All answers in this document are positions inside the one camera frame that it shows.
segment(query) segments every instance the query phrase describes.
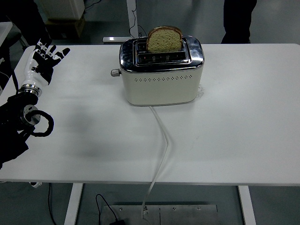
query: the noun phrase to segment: gray floor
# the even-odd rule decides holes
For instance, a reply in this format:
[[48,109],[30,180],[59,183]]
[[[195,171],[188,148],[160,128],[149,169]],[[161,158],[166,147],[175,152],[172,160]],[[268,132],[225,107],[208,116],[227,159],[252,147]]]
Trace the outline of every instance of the gray floor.
[[[89,6],[97,0],[86,0]],[[42,17],[46,16],[40,9]],[[173,25],[203,44],[219,44],[224,35],[222,0],[138,0],[137,21],[146,32],[160,25]],[[300,44],[300,1],[258,0],[253,11],[251,43]],[[107,36],[129,36],[125,0],[102,0],[86,10],[80,39],[54,40],[56,45],[102,45]],[[19,43],[11,49],[15,67],[22,55]],[[0,224],[52,224],[48,212],[48,184],[33,188],[29,183],[0,184]],[[58,225],[64,223],[71,184],[53,184],[52,210]],[[147,185],[88,184],[83,188],[78,225],[97,224],[97,193],[110,204],[141,203]],[[258,225],[300,224],[299,187],[250,187]],[[216,204],[222,225],[243,224],[236,187],[155,185],[150,203]]]

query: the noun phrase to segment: toaster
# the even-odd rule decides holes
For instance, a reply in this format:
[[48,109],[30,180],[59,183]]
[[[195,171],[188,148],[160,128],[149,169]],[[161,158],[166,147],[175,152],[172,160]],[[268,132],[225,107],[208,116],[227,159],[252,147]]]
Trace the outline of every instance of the toaster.
[[120,69],[111,71],[112,76],[122,76],[127,101],[156,106],[194,100],[204,65],[200,42],[183,36],[178,52],[150,53],[146,41],[146,37],[125,41],[120,47]]

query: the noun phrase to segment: metal floor plate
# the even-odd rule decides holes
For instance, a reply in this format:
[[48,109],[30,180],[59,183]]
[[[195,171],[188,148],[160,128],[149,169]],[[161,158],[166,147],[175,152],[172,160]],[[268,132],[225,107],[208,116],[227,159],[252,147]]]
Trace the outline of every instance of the metal floor plate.
[[[149,225],[142,219],[141,205],[111,205],[118,220],[126,225]],[[144,215],[150,225],[219,225],[216,205],[147,205]],[[101,224],[115,221],[107,205],[101,210]]]

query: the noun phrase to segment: toast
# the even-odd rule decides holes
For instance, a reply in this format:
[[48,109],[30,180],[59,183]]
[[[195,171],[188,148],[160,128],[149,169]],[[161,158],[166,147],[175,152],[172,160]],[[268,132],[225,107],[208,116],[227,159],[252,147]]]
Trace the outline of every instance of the toast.
[[151,53],[177,52],[182,46],[181,36],[177,27],[156,27],[148,33],[146,48]]

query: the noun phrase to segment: toaster knob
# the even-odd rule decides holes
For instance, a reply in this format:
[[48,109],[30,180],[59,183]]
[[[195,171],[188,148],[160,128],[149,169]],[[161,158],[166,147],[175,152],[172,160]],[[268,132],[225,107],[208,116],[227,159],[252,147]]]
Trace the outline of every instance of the toaster knob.
[[121,74],[120,69],[113,69],[113,70],[111,71],[111,75],[112,75],[112,76],[120,76],[120,74]]

